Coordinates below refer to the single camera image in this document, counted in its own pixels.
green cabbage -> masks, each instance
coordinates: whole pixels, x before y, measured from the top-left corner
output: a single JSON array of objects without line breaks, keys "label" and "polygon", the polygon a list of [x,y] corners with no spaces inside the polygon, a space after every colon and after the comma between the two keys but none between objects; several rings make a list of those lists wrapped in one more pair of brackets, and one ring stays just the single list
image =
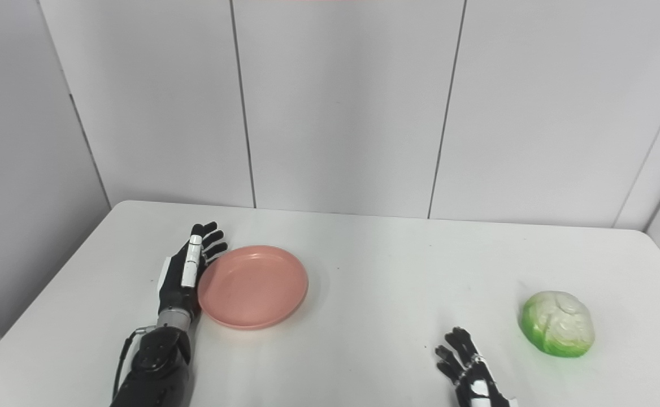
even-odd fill
[{"label": "green cabbage", "polygon": [[594,343],[591,314],[575,296],[562,291],[534,294],[523,306],[521,330],[539,350],[576,358]]}]

